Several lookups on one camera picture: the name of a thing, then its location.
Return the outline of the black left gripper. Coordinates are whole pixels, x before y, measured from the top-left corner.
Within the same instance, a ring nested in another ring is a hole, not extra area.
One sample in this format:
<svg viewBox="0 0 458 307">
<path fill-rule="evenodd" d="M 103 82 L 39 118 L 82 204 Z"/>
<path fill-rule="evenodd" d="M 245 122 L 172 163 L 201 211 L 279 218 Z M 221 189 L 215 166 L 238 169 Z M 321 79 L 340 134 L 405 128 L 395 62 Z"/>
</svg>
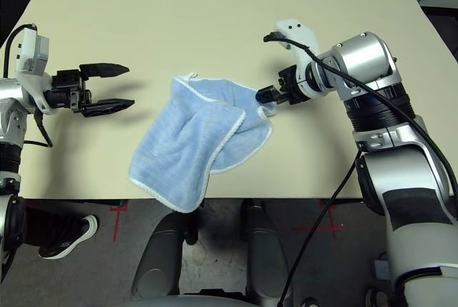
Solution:
<svg viewBox="0 0 458 307">
<path fill-rule="evenodd" d="M 121 64 L 80 64 L 79 69 L 61 70 L 52 77 L 52 87 L 44 93 L 45 100 L 53 109 L 67 108 L 81 112 L 84 117 L 114 114 L 131 107 L 131 99 L 103 99 L 92 103 L 92 93 L 85 87 L 90 77 L 117 77 L 130 69 Z"/>
</svg>

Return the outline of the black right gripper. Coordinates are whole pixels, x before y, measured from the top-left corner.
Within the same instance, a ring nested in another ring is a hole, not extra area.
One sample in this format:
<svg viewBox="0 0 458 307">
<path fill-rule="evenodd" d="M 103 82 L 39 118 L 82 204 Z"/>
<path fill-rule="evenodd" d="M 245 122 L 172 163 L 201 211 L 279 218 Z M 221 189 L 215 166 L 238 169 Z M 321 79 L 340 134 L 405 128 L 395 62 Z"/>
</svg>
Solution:
<svg viewBox="0 0 458 307">
<path fill-rule="evenodd" d="M 276 103 L 279 105 L 288 102 L 290 105 L 294 105 L 310 99 L 302 93 L 298 86 L 296 81 L 296 65 L 279 71 L 278 76 L 280 92 L 273 85 L 259 89 L 255 94 L 255 99 L 258 103 Z"/>
</svg>

